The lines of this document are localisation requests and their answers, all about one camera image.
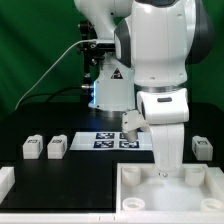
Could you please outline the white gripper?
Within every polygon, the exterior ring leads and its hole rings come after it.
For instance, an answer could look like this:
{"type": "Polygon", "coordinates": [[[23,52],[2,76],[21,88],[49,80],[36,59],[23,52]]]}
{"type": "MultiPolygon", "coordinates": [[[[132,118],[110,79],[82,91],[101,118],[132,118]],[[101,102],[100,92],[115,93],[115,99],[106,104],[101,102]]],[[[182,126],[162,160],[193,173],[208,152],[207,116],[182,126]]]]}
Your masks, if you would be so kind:
{"type": "Polygon", "coordinates": [[[151,125],[149,130],[157,169],[161,172],[178,170],[183,160],[184,124],[151,125]]]}

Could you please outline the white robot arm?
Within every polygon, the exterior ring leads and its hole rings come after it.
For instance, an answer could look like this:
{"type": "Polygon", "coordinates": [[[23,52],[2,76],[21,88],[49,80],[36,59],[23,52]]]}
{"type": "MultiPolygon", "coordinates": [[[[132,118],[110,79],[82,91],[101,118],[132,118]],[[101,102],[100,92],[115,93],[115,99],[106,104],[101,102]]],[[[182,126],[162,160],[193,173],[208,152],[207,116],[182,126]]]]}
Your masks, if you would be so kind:
{"type": "Polygon", "coordinates": [[[189,120],[185,65],[198,63],[214,31],[202,0],[74,0],[93,26],[100,74],[89,107],[122,116],[129,142],[150,135],[157,169],[182,165],[189,120]]]}

